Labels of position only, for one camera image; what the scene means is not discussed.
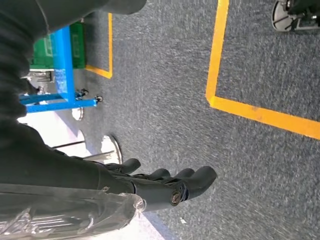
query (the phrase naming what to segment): robotic hand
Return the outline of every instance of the robotic hand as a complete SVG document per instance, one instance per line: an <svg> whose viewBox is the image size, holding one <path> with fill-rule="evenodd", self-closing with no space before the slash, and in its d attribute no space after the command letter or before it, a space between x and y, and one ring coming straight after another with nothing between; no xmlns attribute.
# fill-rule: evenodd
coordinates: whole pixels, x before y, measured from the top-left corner
<svg viewBox="0 0 320 240"><path fill-rule="evenodd" d="M272 23L279 32L320 29L320 1L277 0Z"/></svg>
<svg viewBox="0 0 320 240"><path fill-rule="evenodd" d="M217 173L209 166L197 171L183 169L175 176L166 169L158 169L152 174L131 174L140 166L137 159L129 159L124 164L107 164L113 178L118 181L132 183L133 192L144 199L146 211L153 211L175 207L179 203L190 200L203 194L217 177Z"/></svg>

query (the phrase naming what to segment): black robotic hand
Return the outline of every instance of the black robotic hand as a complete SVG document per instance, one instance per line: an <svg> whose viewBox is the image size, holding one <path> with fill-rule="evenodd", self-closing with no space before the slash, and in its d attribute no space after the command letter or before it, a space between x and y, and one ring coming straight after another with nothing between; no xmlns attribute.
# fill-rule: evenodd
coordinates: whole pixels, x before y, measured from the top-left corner
<svg viewBox="0 0 320 240"><path fill-rule="evenodd" d="M144 199L146 211L174 207L179 203L203 194L217 177L210 166L197 171L183 169L171 176L167 169L158 169L151 174L129 175L140 166L139 160L131 158L123 164L107 164L112 177L118 181L128 181L134 186L134 194Z"/></svg>

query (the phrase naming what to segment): round metal base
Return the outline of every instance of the round metal base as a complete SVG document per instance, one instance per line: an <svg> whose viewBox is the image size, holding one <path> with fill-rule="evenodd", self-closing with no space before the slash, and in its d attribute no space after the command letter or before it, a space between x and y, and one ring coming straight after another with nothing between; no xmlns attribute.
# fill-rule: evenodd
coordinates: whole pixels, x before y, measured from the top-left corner
<svg viewBox="0 0 320 240"><path fill-rule="evenodd" d="M122 155L118 142L112 136L104 136L100 154L85 157L85 160L102 164L122 164Z"/></svg>
<svg viewBox="0 0 320 240"><path fill-rule="evenodd" d="M293 19L284 10L282 1L276 1L272 15L272 25L278 32L289 32L291 30Z"/></svg>
<svg viewBox="0 0 320 240"><path fill-rule="evenodd" d="M76 121L81 121L84 118L84 108L74 108L72 110L72 116Z"/></svg>

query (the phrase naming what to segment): yellow floor marking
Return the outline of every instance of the yellow floor marking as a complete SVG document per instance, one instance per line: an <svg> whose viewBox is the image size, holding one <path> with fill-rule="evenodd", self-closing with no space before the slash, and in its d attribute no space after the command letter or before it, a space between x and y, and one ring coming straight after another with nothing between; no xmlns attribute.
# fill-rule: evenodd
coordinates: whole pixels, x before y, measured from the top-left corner
<svg viewBox="0 0 320 240"><path fill-rule="evenodd" d="M215 109L320 140L320 122L216 96Z"/></svg>
<svg viewBox="0 0 320 240"><path fill-rule="evenodd" d="M205 96L213 108L320 140L320 122L216 96L229 0L218 0Z"/></svg>
<svg viewBox="0 0 320 240"><path fill-rule="evenodd" d="M97 68L91 65L86 65L85 69L90 72L98 74L107 79L111 79L112 77L112 15L111 13L108 14L108 24L109 24L109 71L103 69Z"/></svg>
<svg viewBox="0 0 320 240"><path fill-rule="evenodd" d="M205 91L205 96L210 103L213 102L216 95L221 54L223 53L223 39L225 38L225 29L227 24L229 5L229 0L219 0L217 2L217 16L215 17L214 31L208 73L207 90Z"/></svg>

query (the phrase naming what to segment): black sleeve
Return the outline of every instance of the black sleeve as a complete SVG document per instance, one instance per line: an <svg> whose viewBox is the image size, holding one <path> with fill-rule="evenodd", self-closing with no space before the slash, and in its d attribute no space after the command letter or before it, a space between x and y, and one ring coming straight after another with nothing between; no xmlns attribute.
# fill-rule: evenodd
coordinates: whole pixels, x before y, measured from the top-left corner
<svg viewBox="0 0 320 240"><path fill-rule="evenodd" d="M48 148L36 130L20 124L17 118L26 114L19 96L28 88L20 78L29 71L28 58L32 55L34 42L75 22L103 1L106 0L0 1L0 184L99 188L101 170L96 164L56 153ZM66 3L73 4L69 10L74 8L63 11L66 16L50 11L53 4L59 9ZM58 20L54 22L52 15L59 16Z"/></svg>

